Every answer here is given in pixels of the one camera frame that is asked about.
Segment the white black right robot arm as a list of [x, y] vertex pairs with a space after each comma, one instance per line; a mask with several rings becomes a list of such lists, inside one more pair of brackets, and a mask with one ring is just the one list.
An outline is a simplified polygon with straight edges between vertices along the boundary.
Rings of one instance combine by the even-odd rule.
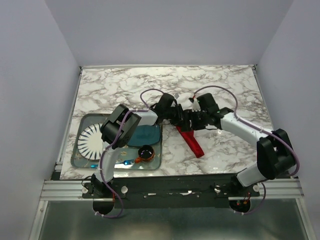
[[274, 180], [293, 166], [296, 166], [296, 171], [299, 170], [298, 156], [283, 129], [265, 130], [238, 117], [235, 111], [227, 107], [217, 111], [183, 111], [182, 131], [203, 130], [208, 125], [232, 133], [256, 147], [256, 163], [238, 172], [231, 179], [230, 191], [236, 196], [243, 195], [251, 185]]

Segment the red cloth napkin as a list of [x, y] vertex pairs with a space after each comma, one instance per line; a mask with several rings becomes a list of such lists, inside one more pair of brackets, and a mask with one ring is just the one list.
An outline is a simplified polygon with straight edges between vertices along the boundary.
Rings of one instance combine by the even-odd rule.
[[194, 153], [196, 158], [201, 158], [205, 155], [203, 149], [199, 145], [198, 141], [194, 136], [194, 131], [182, 131], [182, 128], [176, 126], [177, 131], [182, 136], [186, 144], [189, 146], [190, 150]]

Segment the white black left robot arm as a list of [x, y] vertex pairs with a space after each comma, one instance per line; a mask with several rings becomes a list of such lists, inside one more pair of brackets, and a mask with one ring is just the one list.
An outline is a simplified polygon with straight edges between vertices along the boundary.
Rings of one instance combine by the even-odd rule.
[[172, 125], [189, 127], [186, 114], [173, 95], [163, 93], [153, 106], [144, 104], [146, 109], [130, 110], [118, 105], [100, 127], [103, 150], [98, 167], [90, 178], [93, 191], [101, 198], [119, 194], [111, 187], [114, 169], [120, 148], [132, 139], [137, 127], [155, 126], [168, 120]]

